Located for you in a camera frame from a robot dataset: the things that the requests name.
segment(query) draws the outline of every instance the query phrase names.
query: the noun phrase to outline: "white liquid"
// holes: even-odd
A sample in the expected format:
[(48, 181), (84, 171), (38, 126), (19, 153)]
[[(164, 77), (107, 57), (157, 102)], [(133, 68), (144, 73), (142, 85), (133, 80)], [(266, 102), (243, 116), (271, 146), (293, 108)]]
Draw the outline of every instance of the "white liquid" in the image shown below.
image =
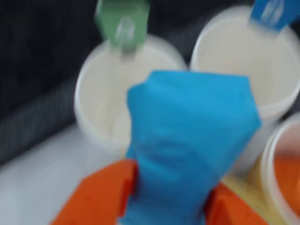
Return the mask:
[(200, 44), (197, 65), (201, 71), (248, 76), (259, 106), (289, 96), (299, 76), (286, 45), (238, 20), (211, 28)]

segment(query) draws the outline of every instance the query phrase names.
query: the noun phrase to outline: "label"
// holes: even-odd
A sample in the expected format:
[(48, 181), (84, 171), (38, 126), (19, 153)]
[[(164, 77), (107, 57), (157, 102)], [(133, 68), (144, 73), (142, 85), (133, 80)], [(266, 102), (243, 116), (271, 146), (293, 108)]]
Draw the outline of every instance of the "label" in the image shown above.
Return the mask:
[(300, 15), (300, 0), (256, 0), (251, 19), (280, 31)]
[(99, 0), (95, 19), (113, 47), (132, 51), (145, 41), (149, 10), (144, 0)]

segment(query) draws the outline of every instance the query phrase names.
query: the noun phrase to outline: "orange object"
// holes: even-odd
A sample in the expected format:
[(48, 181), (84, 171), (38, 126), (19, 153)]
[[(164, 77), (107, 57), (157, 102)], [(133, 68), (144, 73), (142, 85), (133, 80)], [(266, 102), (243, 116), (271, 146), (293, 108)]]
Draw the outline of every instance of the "orange object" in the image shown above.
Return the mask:
[(283, 197), (300, 217), (300, 157), (277, 156), (274, 167)]
[(52, 225), (116, 225), (134, 192), (137, 164), (125, 159), (85, 178)]
[(206, 225), (268, 225), (223, 184), (212, 191), (205, 216)]
[[(136, 175), (136, 162), (125, 159), (85, 178), (52, 225), (116, 225), (134, 193)], [(206, 225), (267, 225), (222, 184), (211, 193), (205, 218)]]

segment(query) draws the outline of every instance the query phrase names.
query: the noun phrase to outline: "dark fabric background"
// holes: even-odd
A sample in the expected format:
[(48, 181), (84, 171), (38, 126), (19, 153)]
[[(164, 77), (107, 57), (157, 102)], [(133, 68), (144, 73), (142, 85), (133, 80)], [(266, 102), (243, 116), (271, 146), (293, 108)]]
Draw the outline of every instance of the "dark fabric background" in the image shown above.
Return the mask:
[[(206, 22), (240, 4), (251, 1), (150, 0), (149, 33), (188, 63)], [(75, 121), (76, 78), (102, 42), (95, 7), (96, 0), (0, 0), (0, 165)], [(293, 27), (300, 35), (300, 24)]]

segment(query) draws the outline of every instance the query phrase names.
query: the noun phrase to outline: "orange contents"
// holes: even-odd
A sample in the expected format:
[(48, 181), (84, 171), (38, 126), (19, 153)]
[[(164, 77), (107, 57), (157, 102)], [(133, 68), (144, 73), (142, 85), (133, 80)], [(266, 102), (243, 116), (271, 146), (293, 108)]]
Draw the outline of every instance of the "orange contents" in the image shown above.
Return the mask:
[(300, 157), (277, 156), (274, 167), (283, 197), (300, 217)]

